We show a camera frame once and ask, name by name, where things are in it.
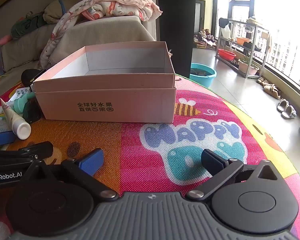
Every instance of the red basin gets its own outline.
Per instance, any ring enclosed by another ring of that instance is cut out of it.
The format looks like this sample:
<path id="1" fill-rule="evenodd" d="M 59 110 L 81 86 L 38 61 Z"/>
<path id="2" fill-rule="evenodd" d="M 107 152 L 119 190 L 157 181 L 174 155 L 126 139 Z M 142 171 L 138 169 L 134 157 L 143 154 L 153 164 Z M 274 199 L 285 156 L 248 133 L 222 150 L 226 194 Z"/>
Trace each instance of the red basin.
<path id="1" fill-rule="evenodd" d="M 225 60 L 231 61 L 234 59 L 235 54 L 233 52 L 229 52 L 228 50 L 218 49 L 219 56 Z"/>

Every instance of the sandal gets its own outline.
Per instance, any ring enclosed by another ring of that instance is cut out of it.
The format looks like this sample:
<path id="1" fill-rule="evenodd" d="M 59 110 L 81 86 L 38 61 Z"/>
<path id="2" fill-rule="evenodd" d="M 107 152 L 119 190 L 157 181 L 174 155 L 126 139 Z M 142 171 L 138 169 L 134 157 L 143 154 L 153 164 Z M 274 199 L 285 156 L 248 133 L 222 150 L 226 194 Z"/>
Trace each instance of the sandal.
<path id="1" fill-rule="evenodd" d="M 267 80 L 264 80 L 263 82 L 261 82 L 260 85 L 263 86 L 263 87 L 264 87 L 264 86 L 274 86 L 274 84 L 268 83 Z"/>
<path id="2" fill-rule="evenodd" d="M 281 115 L 285 119 L 292 119 L 297 116 L 297 112 L 294 110 L 293 106 L 287 106 Z"/>
<path id="3" fill-rule="evenodd" d="M 265 80 L 265 79 L 264 79 L 263 77 L 260 77 L 260 78 L 258 78 L 257 83 L 258 83 L 258 84 L 261 84 L 261 82 L 262 82 L 263 80 Z"/>
<path id="4" fill-rule="evenodd" d="M 281 91 L 278 88 L 276 88 L 276 86 L 266 85 L 263 87 L 263 90 L 264 92 L 273 96 L 274 98 L 280 99 Z"/>
<path id="5" fill-rule="evenodd" d="M 288 106 L 289 106 L 289 101 L 287 101 L 286 99 L 281 99 L 277 105 L 277 110 L 282 113 L 284 110 L 286 110 Z"/>

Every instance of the blue basin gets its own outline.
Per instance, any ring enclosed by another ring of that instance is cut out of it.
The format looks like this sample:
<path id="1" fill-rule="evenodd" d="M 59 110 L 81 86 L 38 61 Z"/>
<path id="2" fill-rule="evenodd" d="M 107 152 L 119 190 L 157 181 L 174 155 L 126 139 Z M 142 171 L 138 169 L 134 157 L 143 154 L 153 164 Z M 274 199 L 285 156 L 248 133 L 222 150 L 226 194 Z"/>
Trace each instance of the blue basin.
<path id="1" fill-rule="evenodd" d="M 203 64 L 191 63 L 191 68 L 199 68 L 211 73 L 211 75 L 208 76 L 197 76 L 190 74 L 191 80 L 199 83 L 200 85 L 203 85 L 206 88 L 208 88 L 211 85 L 212 80 L 217 76 L 217 72 L 213 68 L 210 68 L 209 66 Z"/>

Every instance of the white tube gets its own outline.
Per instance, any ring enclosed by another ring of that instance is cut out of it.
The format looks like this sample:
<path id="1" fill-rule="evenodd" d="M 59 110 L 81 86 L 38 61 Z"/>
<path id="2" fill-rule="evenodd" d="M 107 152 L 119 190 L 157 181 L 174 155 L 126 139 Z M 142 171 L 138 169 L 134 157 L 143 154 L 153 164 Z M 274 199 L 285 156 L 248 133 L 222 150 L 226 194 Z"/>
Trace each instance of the white tube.
<path id="1" fill-rule="evenodd" d="M 31 133 L 31 126 L 25 121 L 25 119 L 13 111 L 5 101 L 1 98 L 0 100 L 4 116 L 6 117 L 10 128 L 12 128 L 13 133 L 21 140 L 27 139 Z"/>

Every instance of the cardboard box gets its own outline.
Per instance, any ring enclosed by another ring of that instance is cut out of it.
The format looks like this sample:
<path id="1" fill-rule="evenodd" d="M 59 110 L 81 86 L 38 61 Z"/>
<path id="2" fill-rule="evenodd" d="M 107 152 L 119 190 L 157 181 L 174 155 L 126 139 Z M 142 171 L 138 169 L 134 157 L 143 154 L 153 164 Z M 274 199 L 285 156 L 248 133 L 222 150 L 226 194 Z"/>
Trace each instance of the cardboard box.
<path id="1" fill-rule="evenodd" d="M 46 119 L 173 122 L 175 73 L 163 41 L 86 46 L 34 81 Z"/>

